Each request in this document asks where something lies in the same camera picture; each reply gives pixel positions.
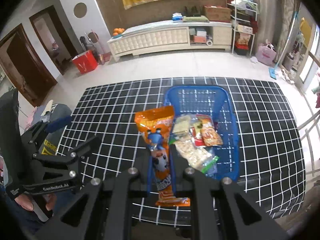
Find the person's left hand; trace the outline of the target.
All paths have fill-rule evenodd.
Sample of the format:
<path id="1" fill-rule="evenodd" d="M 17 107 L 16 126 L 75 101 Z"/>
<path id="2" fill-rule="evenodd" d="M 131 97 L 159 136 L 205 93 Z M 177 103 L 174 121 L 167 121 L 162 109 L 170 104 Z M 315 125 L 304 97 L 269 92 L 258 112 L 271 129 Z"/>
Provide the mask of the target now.
<path id="1" fill-rule="evenodd" d="M 55 194 L 47 194 L 45 196 L 45 199 L 47 202 L 46 209 L 48 211 L 52 210 L 55 206 L 57 196 Z M 15 202 L 27 211 L 34 211 L 34 205 L 29 196 L 26 194 L 21 194 L 18 197 L 16 197 Z"/>

